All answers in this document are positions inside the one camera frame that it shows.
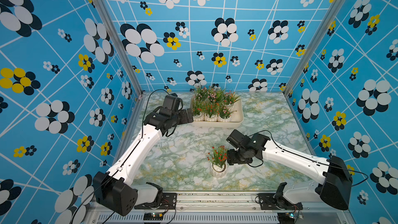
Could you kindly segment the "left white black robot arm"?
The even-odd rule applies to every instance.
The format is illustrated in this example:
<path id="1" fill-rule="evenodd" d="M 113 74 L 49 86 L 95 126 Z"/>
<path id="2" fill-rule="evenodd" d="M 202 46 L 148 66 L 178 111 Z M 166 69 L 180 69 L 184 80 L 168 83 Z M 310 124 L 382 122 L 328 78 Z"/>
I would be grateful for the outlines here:
<path id="1" fill-rule="evenodd" d="M 150 208 L 159 207 L 163 200 L 163 188 L 154 183 L 134 185 L 135 175 L 152 147 L 167 135 L 169 129 L 192 122 L 190 108 L 148 114 L 141 132 L 126 152 L 107 172 L 95 175 L 93 187 L 97 203 L 121 216 L 126 216 L 133 207 L 142 204 Z"/>

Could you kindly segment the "pink potted gypsophila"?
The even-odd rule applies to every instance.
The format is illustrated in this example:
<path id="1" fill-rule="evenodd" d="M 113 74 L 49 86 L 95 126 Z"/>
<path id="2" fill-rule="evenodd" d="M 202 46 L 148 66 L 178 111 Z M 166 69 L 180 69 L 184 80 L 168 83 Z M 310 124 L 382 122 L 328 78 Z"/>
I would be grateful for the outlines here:
<path id="1" fill-rule="evenodd" d="M 210 87 L 207 89 L 207 99 L 210 103 L 221 103 L 224 100 L 225 90 Z"/>

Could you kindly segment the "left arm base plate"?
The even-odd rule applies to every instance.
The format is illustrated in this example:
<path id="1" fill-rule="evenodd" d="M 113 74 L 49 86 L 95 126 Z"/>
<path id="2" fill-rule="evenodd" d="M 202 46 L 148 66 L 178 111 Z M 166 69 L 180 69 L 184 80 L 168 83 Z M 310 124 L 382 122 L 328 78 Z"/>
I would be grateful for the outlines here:
<path id="1" fill-rule="evenodd" d="M 156 199 L 151 203 L 143 203 L 140 205 L 134 206 L 134 209 L 161 209 L 161 210 L 170 210 L 176 209 L 177 203 L 177 193 L 174 192 L 164 192 L 162 196 L 156 197 Z"/>

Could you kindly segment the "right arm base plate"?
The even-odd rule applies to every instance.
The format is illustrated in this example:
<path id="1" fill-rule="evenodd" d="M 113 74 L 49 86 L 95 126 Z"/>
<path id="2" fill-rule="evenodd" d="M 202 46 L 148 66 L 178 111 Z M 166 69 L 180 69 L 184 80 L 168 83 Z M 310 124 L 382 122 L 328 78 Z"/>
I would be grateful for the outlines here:
<path id="1" fill-rule="evenodd" d="M 275 199 L 273 193 L 260 193 L 255 197 L 255 202 L 260 205 L 261 210 L 298 211 L 303 209 L 302 203 L 292 204 L 283 197 Z"/>

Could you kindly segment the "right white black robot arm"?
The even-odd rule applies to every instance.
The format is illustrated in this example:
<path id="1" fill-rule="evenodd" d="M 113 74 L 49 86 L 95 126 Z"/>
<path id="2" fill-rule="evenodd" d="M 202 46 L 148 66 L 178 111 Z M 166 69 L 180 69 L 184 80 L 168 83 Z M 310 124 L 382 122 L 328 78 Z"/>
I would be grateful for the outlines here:
<path id="1" fill-rule="evenodd" d="M 280 183 L 268 200 L 277 209 L 302 210 L 304 202 L 323 202 L 338 210 L 348 210 L 353 179 L 341 158 L 312 156 L 284 146 L 260 132 L 247 136 L 234 130 L 227 142 L 233 146 L 227 151 L 227 163 L 231 166 L 250 165 L 253 158 L 257 158 L 279 163 L 310 178 L 295 185 Z"/>

